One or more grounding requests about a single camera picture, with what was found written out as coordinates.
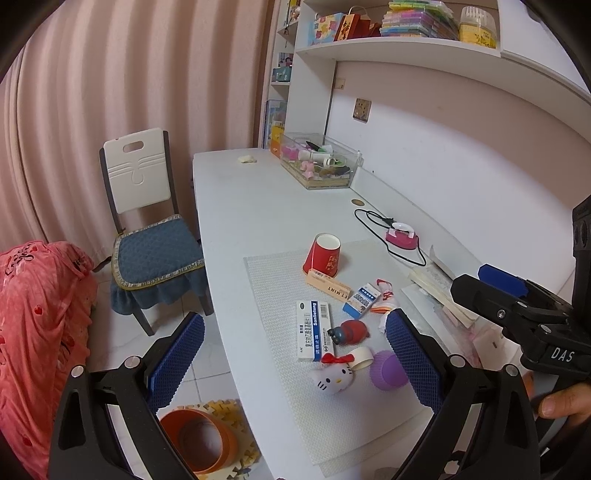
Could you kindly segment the person's right hand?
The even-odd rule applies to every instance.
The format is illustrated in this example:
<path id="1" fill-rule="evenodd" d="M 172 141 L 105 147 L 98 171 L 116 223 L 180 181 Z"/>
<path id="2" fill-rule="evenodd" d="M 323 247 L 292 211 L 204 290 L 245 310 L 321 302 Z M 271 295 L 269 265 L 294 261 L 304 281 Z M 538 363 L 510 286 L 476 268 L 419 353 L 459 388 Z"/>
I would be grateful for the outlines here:
<path id="1" fill-rule="evenodd" d="M 527 372 L 523 379 L 534 410 L 542 418 L 559 419 L 566 417 L 575 426 L 583 424 L 590 419 L 591 392 L 588 383 L 579 383 L 549 394 L 542 400 L 535 400 L 533 374 Z"/>

